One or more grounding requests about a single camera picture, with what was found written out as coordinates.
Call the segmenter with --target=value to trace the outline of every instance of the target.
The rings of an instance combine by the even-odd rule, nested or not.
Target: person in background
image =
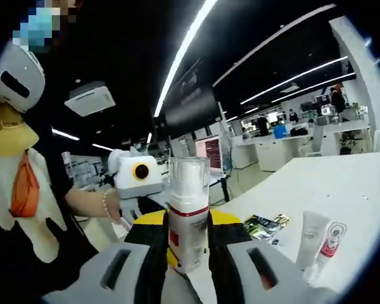
[[[242,127],[242,138],[243,140],[248,140],[252,138],[252,135],[248,130],[246,130],[244,127]]]
[[[75,215],[120,221],[115,191],[81,191],[68,178],[46,84],[34,55],[9,41],[0,57],[0,303],[39,303],[79,278],[97,250]]]
[[[331,88],[331,104],[335,107],[335,110],[338,113],[342,113],[346,109],[345,99],[334,87]]]
[[[267,129],[267,122],[268,121],[266,117],[263,115],[259,116],[257,123],[261,136],[267,136],[269,134],[269,130]]]
[[[296,112],[293,111],[293,109],[290,109],[290,114],[289,114],[289,120],[290,122],[295,122],[298,124],[298,115]]]

